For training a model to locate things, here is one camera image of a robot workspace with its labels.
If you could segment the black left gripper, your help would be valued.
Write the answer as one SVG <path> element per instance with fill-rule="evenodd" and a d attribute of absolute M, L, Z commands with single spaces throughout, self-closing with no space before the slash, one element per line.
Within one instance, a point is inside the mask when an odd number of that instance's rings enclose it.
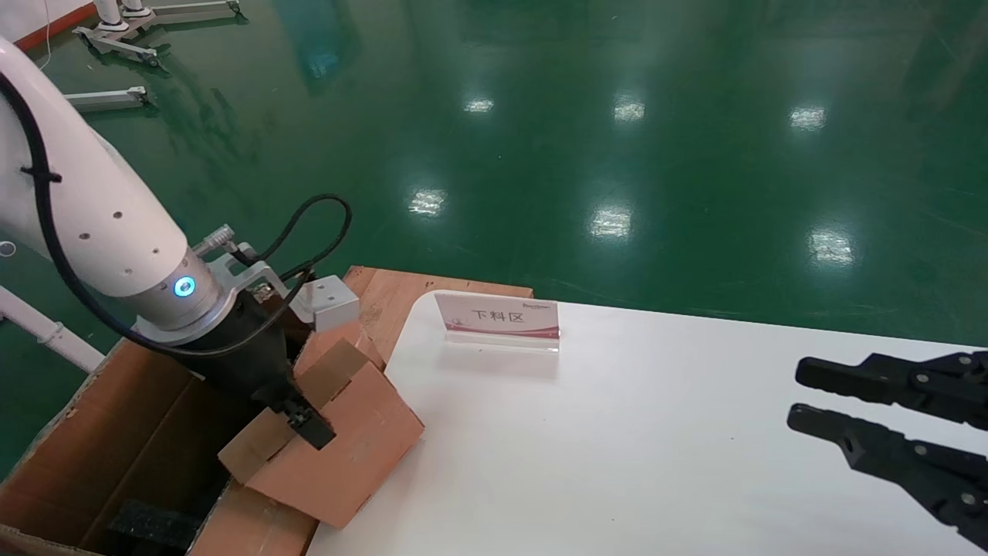
<path fill-rule="evenodd" d="M 229 348 L 256 331 L 268 317 L 267 310 L 250 292 L 241 291 L 219 324 L 182 348 L 185 351 Z M 331 423 L 299 393 L 289 377 L 285 331 L 277 323 L 236 351 L 216 357 L 184 356 L 182 363 L 219 390 L 284 414 L 294 433 L 316 450 L 325 448 L 336 438 Z"/>

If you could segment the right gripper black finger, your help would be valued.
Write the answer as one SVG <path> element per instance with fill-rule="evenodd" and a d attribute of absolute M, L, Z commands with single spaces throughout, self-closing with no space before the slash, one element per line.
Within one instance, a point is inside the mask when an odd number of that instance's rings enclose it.
<path fill-rule="evenodd" d="M 787 425 L 839 447 L 855 472 L 895 483 L 940 524 L 987 549 L 986 457 L 805 404 L 791 406 Z"/>
<path fill-rule="evenodd" d="M 900 407 L 987 429 L 987 353 L 908 361 L 872 353 L 858 365 L 804 357 L 795 381 L 835 395 Z"/>

